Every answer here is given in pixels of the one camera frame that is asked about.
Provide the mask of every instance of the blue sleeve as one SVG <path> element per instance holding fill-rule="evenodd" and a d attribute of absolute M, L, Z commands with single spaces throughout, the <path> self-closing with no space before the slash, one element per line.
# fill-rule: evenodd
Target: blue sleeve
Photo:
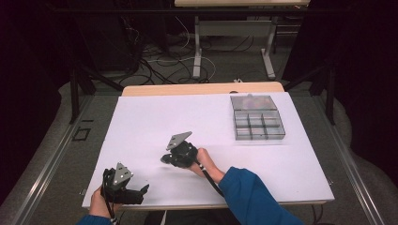
<path fill-rule="evenodd" d="M 231 167 L 219 183 L 228 207 L 242 225 L 302 225 L 282 208 L 261 179 L 246 169 Z"/>
<path fill-rule="evenodd" d="M 85 215 L 76 225 L 112 225 L 107 217 Z"/>

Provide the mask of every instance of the wooden desk top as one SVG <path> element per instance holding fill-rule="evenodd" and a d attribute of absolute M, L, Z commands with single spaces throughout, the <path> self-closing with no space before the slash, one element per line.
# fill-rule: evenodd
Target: wooden desk top
<path fill-rule="evenodd" d="M 176 0 L 177 7 L 305 6 L 310 0 Z"/>
<path fill-rule="evenodd" d="M 279 82 L 225 82 L 127 86 L 123 90 L 122 97 L 229 94 L 232 91 L 284 92 Z"/>

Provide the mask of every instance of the person's right hand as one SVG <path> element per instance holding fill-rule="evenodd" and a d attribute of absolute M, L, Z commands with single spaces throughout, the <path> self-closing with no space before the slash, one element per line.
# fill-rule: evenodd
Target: person's right hand
<path fill-rule="evenodd" d="M 105 199 L 102 197 L 102 195 L 100 195 L 101 188 L 102 187 L 99 187 L 97 190 L 95 190 L 93 195 L 91 196 L 91 204 L 88 214 L 103 218 L 111 218 L 111 215 L 109 214 L 108 208 L 106 206 Z M 111 203 L 111 207 L 114 208 L 115 212 L 120 208 L 120 206 L 122 206 L 122 204 Z"/>
<path fill-rule="evenodd" d="M 213 159 L 211 159 L 210 154 L 205 148 L 199 148 L 198 149 L 198 154 L 197 154 L 197 160 L 199 163 L 204 166 L 208 172 L 208 174 L 211 176 L 213 181 L 217 184 L 220 183 L 222 178 L 225 175 L 225 172 L 222 172 L 219 170 L 219 168 L 216 166 L 214 163 Z M 201 169 L 199 168 L 199 165 L 196 163 L 193 163 L 189 169 L 193 171 L 194 173 L 198 174 L 199 176 L 205 177 Z"/>

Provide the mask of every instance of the desk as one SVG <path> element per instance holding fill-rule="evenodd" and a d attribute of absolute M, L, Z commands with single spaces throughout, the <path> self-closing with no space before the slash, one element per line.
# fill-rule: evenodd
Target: desk
<path fill-rule="evenodd" d="M 177 7 L 277 7 L 277 6 L 306 6 L 310 0 L 176 0 Z M 200 22 L 195 17 L 195 59 L 193 78 L 200 77 L 202 49 L 200 36 L 267 36 L 267 45 L 261 50 L 268 78 L 275 80 L 275 72 L 269 58 L 269 52 L 276 32 L 278 17 L 271 21 L 227 21 Z"/>
<path fill-rule="evenodd" d="M 231 91 L 270 95 L 283 119 L 285 138 L 236 141 Z M 192 131 L 187 142 L 205 147 L 221 170 L 235 166 L 257 173 L 279 203 L 334 200 L 295 106 L 278 82 L 126 87 L 87 193 L 100 186 L 105 169 L 120 161 L 134 173 L 128 189 L 150 185 L 143 203 L 125 205 L 126 209 L 226 207 L 206 179 L 161 163 L 171 136 L 185 131 Z M 90 197 L 84 197 L 83 207 L 89 207 Z"/>

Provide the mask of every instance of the plastic box compartment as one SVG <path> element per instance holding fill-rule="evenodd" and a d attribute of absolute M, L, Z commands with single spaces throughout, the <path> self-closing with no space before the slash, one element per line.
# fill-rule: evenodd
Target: plastic box compartment
<path fill-rule="evenodd" d="M 270 96 L 231 97 L 236 140 L 281 140 L 283 123 Z"/>

